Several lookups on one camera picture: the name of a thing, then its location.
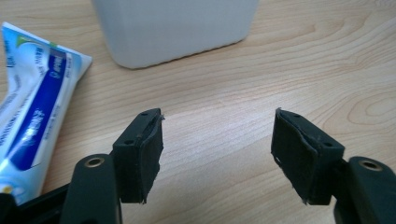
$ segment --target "toothpaste tube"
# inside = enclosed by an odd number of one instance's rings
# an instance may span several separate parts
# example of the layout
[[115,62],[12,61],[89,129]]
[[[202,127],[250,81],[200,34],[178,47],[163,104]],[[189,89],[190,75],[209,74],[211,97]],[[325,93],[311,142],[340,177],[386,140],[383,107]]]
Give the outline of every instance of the toothpaste tube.
[[78,80],[92,58],[3,23],[8,92],[0,105],[0,192],[17,204],[42,189]]

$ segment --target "wood grain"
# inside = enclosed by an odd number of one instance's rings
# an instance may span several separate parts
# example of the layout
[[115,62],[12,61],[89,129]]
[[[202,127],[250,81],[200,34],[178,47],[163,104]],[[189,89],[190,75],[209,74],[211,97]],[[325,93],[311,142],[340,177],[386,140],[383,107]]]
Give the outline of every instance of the wood grain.
[[[147,69],[114,64],[90,2],[2,0],[8,21],[93,57],[78,83],[44,192],[108,153],[141,111],[163,110],[161,171],[125,223],[334,223],[305,206],[270,154],[278,107],[396,170],[396,1],[262,0],[247,39]],[[0,54],[0,94],[7,92]]]

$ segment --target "wooden table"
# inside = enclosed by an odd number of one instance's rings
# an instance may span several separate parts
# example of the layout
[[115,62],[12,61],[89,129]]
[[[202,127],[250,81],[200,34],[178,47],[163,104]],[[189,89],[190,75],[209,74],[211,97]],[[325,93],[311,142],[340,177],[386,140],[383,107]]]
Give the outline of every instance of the wooden table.
[[[93,57],[78,83],[44,192],[80,159],[108,153],[141,111],[160,107],[164,150],[148,203],[125,223],[334,223],[305,206],[270,153],[278,107],[396,170],[396,2],[261,1],[250,35],[147,69],[116,65],[92,4],[2,0],[0,21]],[[0,92],[7,92],[0,53]]]

